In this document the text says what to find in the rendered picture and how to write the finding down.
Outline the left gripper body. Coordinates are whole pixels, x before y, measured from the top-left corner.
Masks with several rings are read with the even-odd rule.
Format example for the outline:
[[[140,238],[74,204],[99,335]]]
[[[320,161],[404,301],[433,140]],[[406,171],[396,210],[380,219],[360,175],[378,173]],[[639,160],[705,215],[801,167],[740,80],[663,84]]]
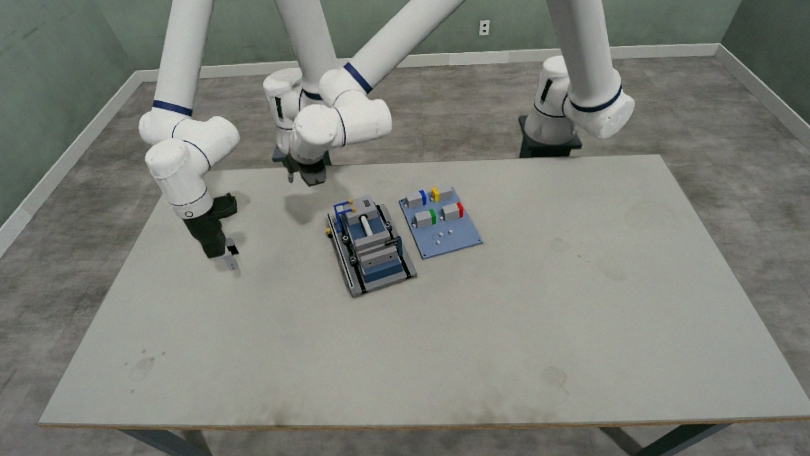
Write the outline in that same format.
[[[290,145],[290,139],[288,147],[290,152],[285,157],[285,164],[289,173],[300,172],[302,180],[308,187],[325,183],[326,168],[322,161],[323,156],[315,160],[305,160],[294,153]]]

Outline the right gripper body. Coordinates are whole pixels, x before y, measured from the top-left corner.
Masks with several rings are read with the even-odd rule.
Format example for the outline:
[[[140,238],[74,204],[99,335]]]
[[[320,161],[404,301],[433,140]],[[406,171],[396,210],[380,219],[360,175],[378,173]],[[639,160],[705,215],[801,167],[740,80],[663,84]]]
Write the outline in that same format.
[[[204,198],[193,205],[170,207],[179,218],[182,218],[192,237],[201,243],[207,258],[225,254],[226,237],[221,229],[220,219],[237,213],[235,196],[231,196],[230,193],[226,195],[212,199],[207,189]]]

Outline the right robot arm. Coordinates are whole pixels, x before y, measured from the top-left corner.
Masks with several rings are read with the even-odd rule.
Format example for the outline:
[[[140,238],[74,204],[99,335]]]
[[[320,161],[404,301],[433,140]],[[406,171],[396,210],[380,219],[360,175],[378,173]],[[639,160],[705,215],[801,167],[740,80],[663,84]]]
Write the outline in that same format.
[[[278,148],[287,154],[299,112],[310,105],[327,107],[318,93],[319,82],[326,72],[342,66],[320,0],[274,1],[300,67],[277,71],[263,83]],[[173,0],[152,112],[139,122],[141,138],[153,146],[146,164],[175,207],[204,198],[203,176],[240,142],[237,129],[222,117],[191,120],[214,2]]]

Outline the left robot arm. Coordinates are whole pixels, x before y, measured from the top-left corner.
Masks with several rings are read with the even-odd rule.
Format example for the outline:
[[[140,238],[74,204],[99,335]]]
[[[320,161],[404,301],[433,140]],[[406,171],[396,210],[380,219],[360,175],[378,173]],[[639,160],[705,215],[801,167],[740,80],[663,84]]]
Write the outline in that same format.
[[[388,136],[386,103],[366,96],[465,1],[411,0],[340,70],[326,72],[318,90],[328,108],[310,105],[299,112],[290,136],[294,153],[315,160],[328,150]],[[574,137],[577,124],[598,139],[609,138],[627,122],[635,102],[612,67],[602,1],[546,1],[563,57],[543,63],[525,132],[558,145]]]

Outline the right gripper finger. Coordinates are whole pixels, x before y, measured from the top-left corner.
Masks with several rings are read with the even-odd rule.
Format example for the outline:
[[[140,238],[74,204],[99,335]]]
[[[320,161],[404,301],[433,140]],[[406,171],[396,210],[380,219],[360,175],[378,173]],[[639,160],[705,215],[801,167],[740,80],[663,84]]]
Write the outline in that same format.
[[[226,237],[226,244],[225,245],[227,246],[228,251],[231,251],[232,255],[239,254],[239,251],[238,251],[238,249],[237,249],[237,247],[236,247],[236,245],[235,245],[235,243],[234,243],[234,241],[232,239],[232,236],[227,235],[225,237]]]
[[[238,266],[236,260],[234,259],[231,251],[225,252],[225,254],[222,255],[222,256],[212,258],[212,260],[217,260],[217,259],[221,259],[221,258],[224,258],[224,260],[227,263],[230,271],[239,269],[239,266]]]

